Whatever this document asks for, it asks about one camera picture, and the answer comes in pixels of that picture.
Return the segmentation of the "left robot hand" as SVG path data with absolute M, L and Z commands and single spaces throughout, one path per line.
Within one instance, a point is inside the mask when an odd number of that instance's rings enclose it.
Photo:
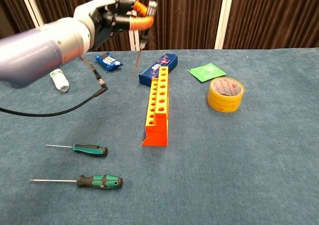
M 90 32 L 89 50 L 93 51 L 121 31 L 148 31 L 155 19 L 158 3 L 145 6 L 138 0 L 92 0 L 77 6 L 73 17 Z

